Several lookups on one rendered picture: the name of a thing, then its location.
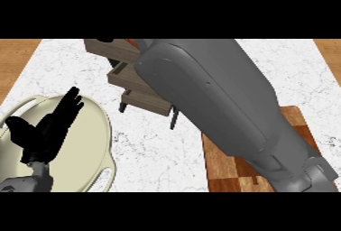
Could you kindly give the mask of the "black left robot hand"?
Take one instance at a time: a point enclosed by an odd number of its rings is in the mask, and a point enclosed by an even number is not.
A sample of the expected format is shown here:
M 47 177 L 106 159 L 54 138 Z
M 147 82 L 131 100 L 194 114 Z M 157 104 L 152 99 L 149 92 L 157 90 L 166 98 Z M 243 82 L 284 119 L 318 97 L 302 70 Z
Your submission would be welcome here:
M 50 163 L 56 158 L 67 129 L 84 106 L 78 91 L 76 87 L 70 87 L 53 112 L 44 115 L 36 126 L 17 116 L 5 119 L 10 141 L 22 148 L 22 163 Z

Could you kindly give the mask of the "brown wooden tiered basket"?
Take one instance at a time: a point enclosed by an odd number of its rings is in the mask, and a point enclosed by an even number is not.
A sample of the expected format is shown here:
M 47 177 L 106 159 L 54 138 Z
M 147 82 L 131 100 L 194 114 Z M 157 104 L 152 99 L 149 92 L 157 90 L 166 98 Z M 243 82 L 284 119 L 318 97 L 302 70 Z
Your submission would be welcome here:
M 107 83 L 125 89 L 121 94 L 118 111 L 123 112 L 126 106 L 135 106 L 162 116 L 168 116 L 172 113 L 169 128 L 174 128 L 178 109 L 160 98 L 132 68 L 140 51 L 123 39 L 115 39 L 112 42 L 98 42 L 97 39 L 85 39 L 84 45 L 88 53 L 109 60 L 112 70 L 106 74 Z

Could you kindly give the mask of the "brown checkered wooden cutting board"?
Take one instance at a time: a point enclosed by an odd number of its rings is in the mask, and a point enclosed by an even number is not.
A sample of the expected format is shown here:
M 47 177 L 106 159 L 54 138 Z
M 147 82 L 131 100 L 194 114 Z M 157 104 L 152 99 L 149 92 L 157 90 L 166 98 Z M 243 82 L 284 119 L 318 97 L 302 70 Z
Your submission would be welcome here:
M 320 152 L 299 108 L 283 106 L 280 112 L 295 132 L 314 151 Z M 239 157 L 227 156 L 205 134 L 200 138 L 209 192 L 273 192 L 270 184 L 249 164 Z

